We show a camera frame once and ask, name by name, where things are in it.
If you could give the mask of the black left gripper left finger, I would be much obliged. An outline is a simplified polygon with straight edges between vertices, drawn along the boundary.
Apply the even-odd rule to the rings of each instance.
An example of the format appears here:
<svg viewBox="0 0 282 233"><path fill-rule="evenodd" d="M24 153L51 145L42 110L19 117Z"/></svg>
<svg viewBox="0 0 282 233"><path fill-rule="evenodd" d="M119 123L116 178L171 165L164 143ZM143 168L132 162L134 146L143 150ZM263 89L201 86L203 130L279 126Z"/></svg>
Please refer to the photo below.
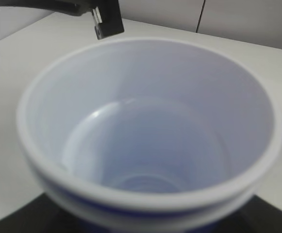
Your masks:
<svg viewBox="0 0 282 233"><path fill-rule="evenodd" d="M41 195L0 220L0 233L81 233L77 218Z"/></svg>

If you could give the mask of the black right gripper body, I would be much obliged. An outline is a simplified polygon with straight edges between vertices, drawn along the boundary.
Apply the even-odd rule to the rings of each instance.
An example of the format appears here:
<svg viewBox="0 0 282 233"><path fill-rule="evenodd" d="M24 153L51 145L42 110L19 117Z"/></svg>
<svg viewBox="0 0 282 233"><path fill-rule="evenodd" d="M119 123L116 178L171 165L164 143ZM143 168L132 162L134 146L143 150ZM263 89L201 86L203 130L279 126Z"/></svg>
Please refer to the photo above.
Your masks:
<svg viewBox="0 0 282 233"><path fill-rule="evenodd" d="M119 1L80 0L75 3L80 13L90 12L95 23L97 39L105 39L124 32Z"/></svg>

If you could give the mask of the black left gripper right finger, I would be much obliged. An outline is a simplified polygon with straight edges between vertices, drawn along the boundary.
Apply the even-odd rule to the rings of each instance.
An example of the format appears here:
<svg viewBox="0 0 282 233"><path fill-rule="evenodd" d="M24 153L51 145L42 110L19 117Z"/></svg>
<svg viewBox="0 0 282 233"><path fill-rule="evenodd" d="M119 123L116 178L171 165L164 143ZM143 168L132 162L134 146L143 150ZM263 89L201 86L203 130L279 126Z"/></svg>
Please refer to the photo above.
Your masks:
<svg viewBox="0 0 282 233"><path fill-rule="evenodd" d="M232 233L282 233L282 210L255 196L230 223Z"/></svg>

